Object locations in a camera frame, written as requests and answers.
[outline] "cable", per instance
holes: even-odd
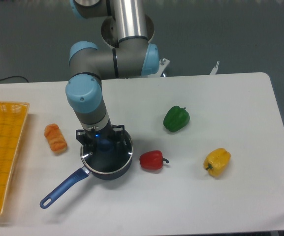
[[[29,80],[28,80],[27,78],[25,78],[24,76],[20,76],[20,75],[9,76],[9,77],[0,79],[0,81],[8,80],[8,79],[11,79],[11,78],[22,78],[22,79],[24,79],[27,83],[29,83]]]

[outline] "pepper stem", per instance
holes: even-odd
[[[209,163],[208,165],[207,165],[207,168],[205,168],[206,170],[208,170],[208,169],[212,169],[213,168],[213,166]]]
[[[163,158],[162,160],[165,161],[167,164],[169,163],[169,161],[166,158]]]

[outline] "orange basket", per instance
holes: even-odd
[[[0,101],[0,215],[28,109],[29,103]]]

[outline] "white table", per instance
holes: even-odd
[[[263,73],[103,81],[113,124],[133,138],[133,162],[121,178],[77,183],[48,209],[39,202],[82,167],[81,125],[66,82],[0,85],[0,100],[30,103],[0,235],[150,236],[284,230],[284,128],[270,79]],[[174,105],[186,128],[162,125]],[[55,156],[43,136],[57,123],[68,151]],[[216,148],[232,155],[215,179],[203,168]],[[159,149],[170,163],[144,171],[139,156]]]

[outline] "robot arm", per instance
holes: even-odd
[[[93,130],[108,133],[112,127],[102,97],[101,80],[157,73],[159,55],[157,46],[148,43],[143,1],[71,0],[71,5],[84,17],[96,7],[101,14],[108,14],[103,11],[107,6],[113,7],[109,12],[114,12],[116,19],[118,48],[99,51],[94,43],[81,41],[70,50],[72,78],[66,86],[67,99],[85,132],[93,139]]]

